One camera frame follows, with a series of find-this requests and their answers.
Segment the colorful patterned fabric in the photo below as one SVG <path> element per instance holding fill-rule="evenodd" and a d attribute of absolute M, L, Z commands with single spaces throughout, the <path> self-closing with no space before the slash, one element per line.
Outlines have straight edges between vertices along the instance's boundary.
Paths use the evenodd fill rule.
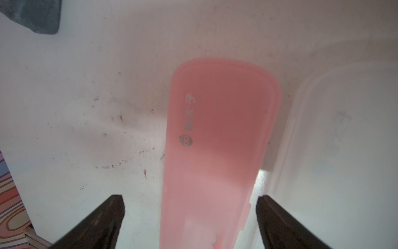
<path fill-rule="evenodd" d="M 29 249 L 23 230 L 31 222 L 0 151 L 0 249 Z"/>

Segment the pink plastic lid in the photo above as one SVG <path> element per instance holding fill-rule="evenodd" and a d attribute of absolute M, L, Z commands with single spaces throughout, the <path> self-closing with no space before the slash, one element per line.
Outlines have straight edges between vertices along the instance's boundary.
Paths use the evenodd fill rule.
<path fill-rule="evenodd" d="M 232 249 L 281 102 L 276 79 L 229 59 L 178 68 L 168 108 L 160 249 Z"/>

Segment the circular logo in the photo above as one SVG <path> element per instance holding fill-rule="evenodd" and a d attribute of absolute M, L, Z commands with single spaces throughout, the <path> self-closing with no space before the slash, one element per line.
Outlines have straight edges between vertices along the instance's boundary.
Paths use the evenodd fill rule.
<path fill-rule="evenodd" d="M 192 145 L 192 137 L 182 134 L 179 137 L 179 142 L 184 146 L 191 146 Z"/>

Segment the clear plastic container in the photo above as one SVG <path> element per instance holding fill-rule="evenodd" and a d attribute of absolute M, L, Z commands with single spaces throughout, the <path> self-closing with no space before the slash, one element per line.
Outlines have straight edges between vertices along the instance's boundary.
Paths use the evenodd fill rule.
<path fill-rule="evenodd" d="M 334 249 L 398 248 L 398 63 L 308 79 L 267 194 Z"/>

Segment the gray fabric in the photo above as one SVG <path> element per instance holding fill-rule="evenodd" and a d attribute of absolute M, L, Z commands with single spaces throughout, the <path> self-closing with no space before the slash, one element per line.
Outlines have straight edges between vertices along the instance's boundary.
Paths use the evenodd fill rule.
<path fill-rule="evenodd" d="M 61 0 L 0 0 L 0 12 L 35 33 L 52 35 L 58 32 Z"/>

